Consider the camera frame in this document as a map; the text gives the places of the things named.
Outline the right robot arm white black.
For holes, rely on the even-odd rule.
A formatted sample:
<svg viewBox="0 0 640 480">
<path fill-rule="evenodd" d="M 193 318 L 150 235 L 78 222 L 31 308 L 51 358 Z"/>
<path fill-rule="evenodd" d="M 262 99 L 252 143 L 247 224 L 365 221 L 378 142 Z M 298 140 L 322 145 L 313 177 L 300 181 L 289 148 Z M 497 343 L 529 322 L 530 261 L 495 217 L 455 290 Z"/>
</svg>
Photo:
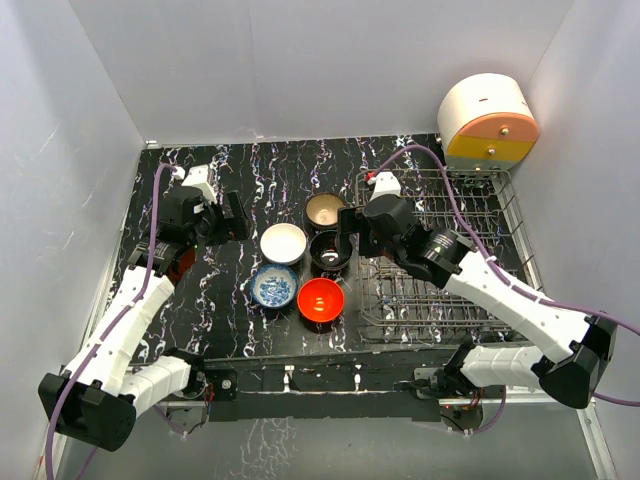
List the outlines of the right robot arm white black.
<svg viewBox="0 0 640 480">
<path fill-rule="evenodd" d="M 574 409 L 588 406 L 614 349 L 616 324 L 575 312 L 529 288 L 446 228 L 427 229 L 409 202 L 384 194 L 338 212 L 337 250 L 356 235 L 358 252 L 385 257 L 409 276 L 472 302 L 529 345 L 462 345 L 432 378 L 434 389 L 466 397 L 489 386 L 541 389 Z"/>
</svg>

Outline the wire dish rack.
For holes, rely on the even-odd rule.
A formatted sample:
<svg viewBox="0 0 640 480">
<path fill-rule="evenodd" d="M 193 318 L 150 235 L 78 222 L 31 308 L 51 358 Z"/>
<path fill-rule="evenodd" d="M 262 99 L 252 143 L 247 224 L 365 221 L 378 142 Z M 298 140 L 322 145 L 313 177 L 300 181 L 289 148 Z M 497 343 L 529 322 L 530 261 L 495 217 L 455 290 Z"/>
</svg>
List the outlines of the wire dish rack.
<svg viewBox="0 0 640 480">
<path fill-rule="evenodd" d="M 453 211 L 474 230 L 509 274 L 536 290 L 542 282 L 507 173 L 458 173 L 443 182 L 436 169 L 396 169 L 401 193 L 427 227 L 460 231 Z M 373 342 L 452 347 L 515 339 L 493 315 L 448 292 L 411 278 L 386 258 L 355 258 L 360 329 Z"/>
</svg>

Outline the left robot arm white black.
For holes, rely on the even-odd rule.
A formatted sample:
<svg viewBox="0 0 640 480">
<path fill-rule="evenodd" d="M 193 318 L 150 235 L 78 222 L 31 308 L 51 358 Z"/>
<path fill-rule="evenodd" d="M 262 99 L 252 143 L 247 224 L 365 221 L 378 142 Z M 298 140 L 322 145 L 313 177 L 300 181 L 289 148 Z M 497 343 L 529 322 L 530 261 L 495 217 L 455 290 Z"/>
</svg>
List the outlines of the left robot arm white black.
<svg viewBox="0 0 640 480">
<path fill-rule="evenodd" d="M 239 194 L 225 198 L 229 215 L 195 187 L 153 196 L 150 227 L 129 257 L 111 305 L 77 356 L 38 386 L 49 436 L 59 433 L 113 452 L 136 419 L 161 400 L 204 392 L 202 360 L 184 350 L 170 349 L 136 373 L 128 367 L 151 321 L 194 265 L 198 246 L 248 238 L 251 223 Z"/>
</svg>

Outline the red bowl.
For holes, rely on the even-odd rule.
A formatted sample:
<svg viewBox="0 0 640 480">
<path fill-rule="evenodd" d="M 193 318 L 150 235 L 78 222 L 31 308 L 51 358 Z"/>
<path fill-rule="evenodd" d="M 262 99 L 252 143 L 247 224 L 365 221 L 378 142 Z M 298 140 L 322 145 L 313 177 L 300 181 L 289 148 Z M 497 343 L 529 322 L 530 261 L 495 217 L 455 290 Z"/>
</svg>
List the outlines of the red bowl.
<svg viewBox="0 0 640 480">
<path fill-rule="evenodd" d="M 345 307 L 343 289 L 329 278 L 313 278 L 304 283 L 297 295 L 301 315 L 311 322 L 324 324 L 336 320 Z"/>
</svg>

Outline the black glossy bowl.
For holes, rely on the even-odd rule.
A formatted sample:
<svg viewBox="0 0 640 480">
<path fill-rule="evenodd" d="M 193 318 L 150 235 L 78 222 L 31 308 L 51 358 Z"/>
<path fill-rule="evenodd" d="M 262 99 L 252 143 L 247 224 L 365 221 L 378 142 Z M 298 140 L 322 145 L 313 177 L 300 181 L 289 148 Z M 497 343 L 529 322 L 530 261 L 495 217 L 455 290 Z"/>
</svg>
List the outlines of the black glossy bowl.
<svg viewBox="0 0 640 480">
<path fill-rule="evenodd" d="M 316 267 L 327 272 L 343 270 L 348 264 L 338 263 L 335 239 L 336 230 L 326 230 L 314 236 L 310 243 L 310 255 Z"/>
</svg>

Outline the blue white patterned bowl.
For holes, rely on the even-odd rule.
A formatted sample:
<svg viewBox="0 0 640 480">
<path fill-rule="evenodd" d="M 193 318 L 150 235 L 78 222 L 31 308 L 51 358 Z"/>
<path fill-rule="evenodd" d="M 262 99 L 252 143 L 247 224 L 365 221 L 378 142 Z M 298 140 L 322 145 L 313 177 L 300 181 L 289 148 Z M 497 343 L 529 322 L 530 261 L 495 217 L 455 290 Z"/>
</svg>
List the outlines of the blue white patterned bowl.
<svg viewBox="0 0 640 480">
<path fill-rule="evenodd" d="M 296 297 L 299 280 L 288 266 L 269 264 L 260 267 L 251 279 L 253 300 L 264 308 L 279 309 Z"/>
</svg>

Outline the brown beige bowl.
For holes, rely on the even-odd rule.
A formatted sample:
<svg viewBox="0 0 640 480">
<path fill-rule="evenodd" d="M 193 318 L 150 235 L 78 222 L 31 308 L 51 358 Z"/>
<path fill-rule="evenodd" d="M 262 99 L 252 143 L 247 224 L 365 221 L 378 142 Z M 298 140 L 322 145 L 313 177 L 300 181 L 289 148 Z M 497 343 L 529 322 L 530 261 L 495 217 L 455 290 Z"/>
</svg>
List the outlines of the brown beige bowl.
<svg viewBox="0 0 640 480">
<path fill-rule="evenodd" d="M 313 195 L 306 203 L 305 218 L 315 229 L 335 229 L 338 223 L 338 212 L 345 207 L 345 201 L 333 193 Z"/>
</svg>

